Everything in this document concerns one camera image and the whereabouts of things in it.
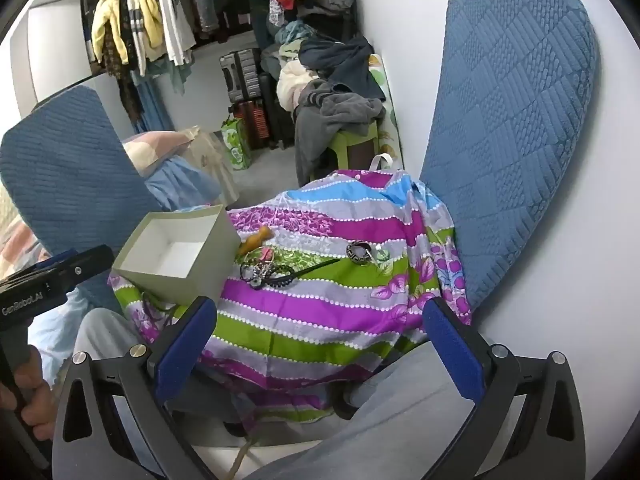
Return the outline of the person's left hand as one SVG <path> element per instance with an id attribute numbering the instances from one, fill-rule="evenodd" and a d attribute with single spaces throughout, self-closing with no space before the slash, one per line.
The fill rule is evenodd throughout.
<path id="1" fill-rule="evenodd" d="M 14 382 L 20 389 L 29 390 L 30 401 L 20 409 L 24 423 L 32 428 L 38 441 L 51 440 L 54 433 L 56 404 L 49 384 L 43 379 L 39 351 L 28 346 L 29 359 L 17 367 Z"/>

